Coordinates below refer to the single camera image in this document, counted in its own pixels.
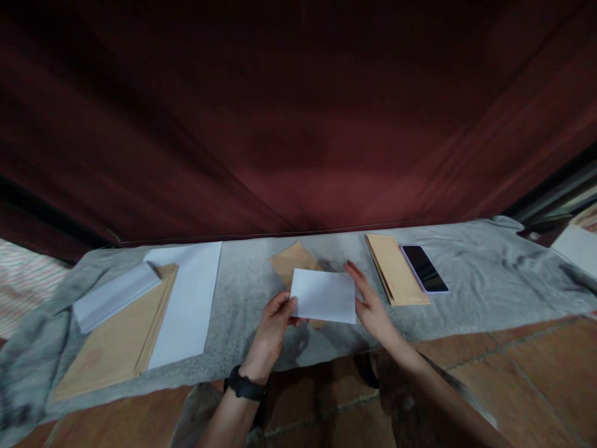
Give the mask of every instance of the black phone screen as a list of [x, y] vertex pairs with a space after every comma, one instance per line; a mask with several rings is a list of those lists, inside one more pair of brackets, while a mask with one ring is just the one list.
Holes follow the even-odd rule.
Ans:
[[408, 257], [425, 290], [429, 292], [448, 291], [448, 287], [431, 264], [429, 258], [427, 258], [427, 254], [425, 254], [421, 246], [403, 246], [402, 250]]

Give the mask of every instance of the finger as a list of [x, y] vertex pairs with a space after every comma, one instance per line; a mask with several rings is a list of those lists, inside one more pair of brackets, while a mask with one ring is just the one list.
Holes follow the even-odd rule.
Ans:
[[367, 279], [363, 276], [363, 274], [361, 273], [361, 275], [359, 275], [357, 271], [355, 271], [354, 268], [350, 266], [350, 264], [345, 264], [344, 269], [353, 278], [356, 287], [364, 293], [363, 288], [369, 286], [369, 283], [367, 282]]
[[293, 325], [294, 327], [298, 327], [302, 322], [303, 319], [299, 319], [298, 317], [289, 317], [288, 318], [288, 325]]
[[297, 298], [293, 297], [291, 298], [289, 301], [287, 301], [284, 304], [284, 308], [282, 308], [281, 310], [281, 314], [288, 319], [290, 317], [290, 315], [292, 314], [292, 312], [294, 311], [294, 309], [297, 307]]
[[290, 291], [278, 292], [266, 305], [265, 310], [270, 314], [274, 314], [280, 310], [280, 308], [288, 302], [290, 299]]
[[358, 297], [354, 297], [354, 307], [356, 308], [356, 314], [360, 315], [362, 312], [367, 310], [365, 304], [363, 304]]
[[356, 267], [356, 264], [354, 264], [352, 261], [347, 260], [348, 266], [350, 266], [351, 268], [353, 268], [357, 274], [359, 274], [361, 277], [363, 277], [364, 279], [366, 279], [367, 277], [365, 277], [365, 274], [363, 274], [361, 272], [361, 270], [359, 268]]

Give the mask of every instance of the smartphone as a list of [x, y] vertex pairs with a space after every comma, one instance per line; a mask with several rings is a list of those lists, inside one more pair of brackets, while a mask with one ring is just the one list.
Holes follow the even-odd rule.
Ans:
[[435, 270], [421, 246], [400, 246], [400, 250], [402, 250], [406, 261], [409, 262], [410, 268], [425, 292], [432, 294], [435, 292], [448, 292], [448, 286]]

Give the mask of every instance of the watch strap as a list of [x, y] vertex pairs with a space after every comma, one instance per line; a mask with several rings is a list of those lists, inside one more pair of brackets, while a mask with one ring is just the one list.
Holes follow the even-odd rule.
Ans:
[[228, 377], [228, 386], [236, 393], [238, 398], [247, 398], [253, 401], [261, 401], [266, 395], [266, 387], [252, 383], [246, 376], [238, 373], [240, 366], [236, 366]]

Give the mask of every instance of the white card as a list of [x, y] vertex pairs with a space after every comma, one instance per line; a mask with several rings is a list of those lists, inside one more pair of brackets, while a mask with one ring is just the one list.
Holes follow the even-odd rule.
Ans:
[[290, 296], [297, 298], [294, 317], [356, 323], [354, 281], [348, 274], [295, 269]]

